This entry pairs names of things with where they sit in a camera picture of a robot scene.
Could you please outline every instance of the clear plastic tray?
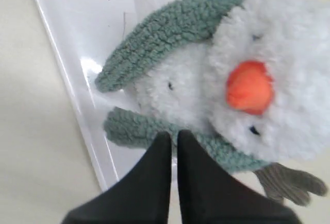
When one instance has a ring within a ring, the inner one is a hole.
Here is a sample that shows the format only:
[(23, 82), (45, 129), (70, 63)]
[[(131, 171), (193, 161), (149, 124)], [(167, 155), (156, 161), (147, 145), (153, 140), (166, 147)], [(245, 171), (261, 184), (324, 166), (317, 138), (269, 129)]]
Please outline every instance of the clear plastic tray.
[[(171, 0), (36, 0), (101, 189), (121, 179), (142, 149), (107, 141), (102, 123), (118, 106), (138, 111), (125, 91), (101, 94), (94, 79), (115, 47), (148, 13)], [(173, 183), (176, 162), (173, 159)]]

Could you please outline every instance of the orange nose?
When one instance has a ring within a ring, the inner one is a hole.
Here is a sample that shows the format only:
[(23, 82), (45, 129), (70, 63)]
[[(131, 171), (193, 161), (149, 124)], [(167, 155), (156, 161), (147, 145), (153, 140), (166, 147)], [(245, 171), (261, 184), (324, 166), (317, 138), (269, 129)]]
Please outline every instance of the orange nose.
[(261, 115), (274, 96), (272, 78), (258, 61), (240, 63), (227, 80), (226, 100), (234, 109)]

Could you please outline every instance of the black eye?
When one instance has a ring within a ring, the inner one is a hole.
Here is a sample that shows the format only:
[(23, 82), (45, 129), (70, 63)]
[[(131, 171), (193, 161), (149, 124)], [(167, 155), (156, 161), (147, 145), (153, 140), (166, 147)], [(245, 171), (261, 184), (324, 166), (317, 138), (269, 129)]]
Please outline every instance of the black eye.
[(252, 35), (252, 40), (253, 40), (253, 41), (260, 40), (261, 38), (262, 38), (261, 35)]
[(173, 90), (174, 88), (173, 88), (173, 84), (171, 83), (171, 82), (169, 82), (169, 89), (170, 90)]
[(256, 127), (254, 127), (254, 126), (250, 127), (250, 131), (255, 135), (260, 135), (259, 131), (257, 131)]

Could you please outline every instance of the white surface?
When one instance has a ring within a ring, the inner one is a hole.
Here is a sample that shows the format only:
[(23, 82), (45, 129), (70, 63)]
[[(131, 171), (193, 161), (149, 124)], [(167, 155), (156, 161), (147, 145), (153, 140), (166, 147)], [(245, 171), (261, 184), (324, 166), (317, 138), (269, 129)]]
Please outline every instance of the white surface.
[[(171, 0), (37, 0), (102, 190), (122, 178), (144, 153), (108, 142), (103, 131), (115, 106), (139, 111), (128, 91), (101, 94), (94, 80), (137, 21)], [(172, 163), (176, 181), (176, 162)]]
[[(0, 11), (0, 220), (59, 224), (100, 189), (34, 0), (0, 0)], [(330, 185), (329, 158), (286, 164)], [(252, 174), (237, 177), (261, 192)], [(171, 197), (169, 223), (179, 223), (177, 193)], [(288, 205), (304, 224), (330, 222), (329, 196)]]

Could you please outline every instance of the plush toy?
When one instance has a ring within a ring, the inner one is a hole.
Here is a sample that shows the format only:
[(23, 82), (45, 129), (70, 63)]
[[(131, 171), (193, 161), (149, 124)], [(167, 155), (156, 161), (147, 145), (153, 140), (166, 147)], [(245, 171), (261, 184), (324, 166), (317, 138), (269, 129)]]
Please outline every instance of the plush toy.
[(133, 87), (141, 107), (111, 111), (107, 137), (147, 148), (158, 131), (188, 128), (227, 171), (251, 170), (270, 198), (307, 204), (325, 184), (276, 162), (330, 143), (329, 21), (328, 5), (306, 0), (169, 3), (137, 25), (95, 81), (101, 92)]

